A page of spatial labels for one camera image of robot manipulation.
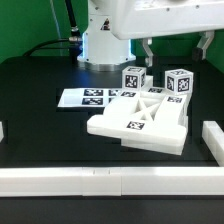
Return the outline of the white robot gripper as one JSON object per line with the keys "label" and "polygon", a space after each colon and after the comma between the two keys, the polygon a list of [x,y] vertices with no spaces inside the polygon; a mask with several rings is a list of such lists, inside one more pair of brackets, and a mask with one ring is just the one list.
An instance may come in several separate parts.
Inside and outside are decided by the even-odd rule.
{"label": "white robot gripper", "polygon": [[196,62],[206,59],[214,31],[224,29],[224,0],[112,0],[111,32],[118,39],[139,39],[148,67],[153,65],[152,37],[200,32],[192,50]]}

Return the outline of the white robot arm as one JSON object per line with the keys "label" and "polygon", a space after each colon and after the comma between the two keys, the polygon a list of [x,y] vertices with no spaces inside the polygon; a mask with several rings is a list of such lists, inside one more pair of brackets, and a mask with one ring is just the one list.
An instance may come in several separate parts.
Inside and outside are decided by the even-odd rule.
{"label": "white robot arm", "polygon": [[153,64],[150,49],[154,37],[199,32],[193,55],[205,59],[216,30],[224,29],[224,0],[88,0],[88,28],[82,35],[82,67],[114,71],[133,63],[132,39],[139,39],[146,52],[146,65]]}

